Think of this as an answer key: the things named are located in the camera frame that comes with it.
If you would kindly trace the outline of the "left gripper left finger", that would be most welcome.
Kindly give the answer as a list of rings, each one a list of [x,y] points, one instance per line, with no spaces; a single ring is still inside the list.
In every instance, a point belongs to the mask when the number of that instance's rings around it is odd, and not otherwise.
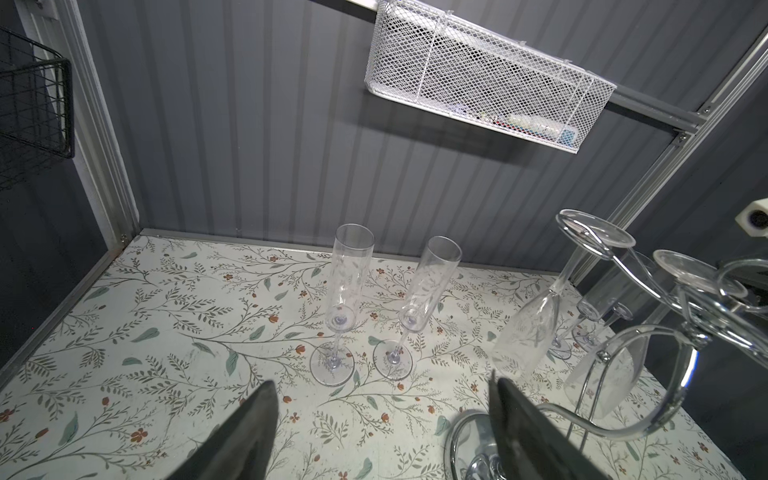
[[[169,477],[264,479],[276,438],[278,417],[276,386],[268,380]]]

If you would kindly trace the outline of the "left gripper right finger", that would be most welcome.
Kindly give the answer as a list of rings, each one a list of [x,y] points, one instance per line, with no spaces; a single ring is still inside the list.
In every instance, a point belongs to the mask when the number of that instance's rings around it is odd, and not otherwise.
[[[489,415],[508,479],[604,479],[535,405],[506,378],[488,383]]]

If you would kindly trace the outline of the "clear wine glass front sticker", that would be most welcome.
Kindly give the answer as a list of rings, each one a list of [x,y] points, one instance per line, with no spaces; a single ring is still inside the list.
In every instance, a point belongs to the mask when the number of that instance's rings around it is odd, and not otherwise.
[[[572,356],[572,346],[568,336],[586,320],[595,321],[598,319],[599,313],[592,301],[582,298],[576,305],[576,309],[578,315],[566,319],[564,322],[566,329],[552,341],[547,351],[548,356],[560,360],[568,360]]]

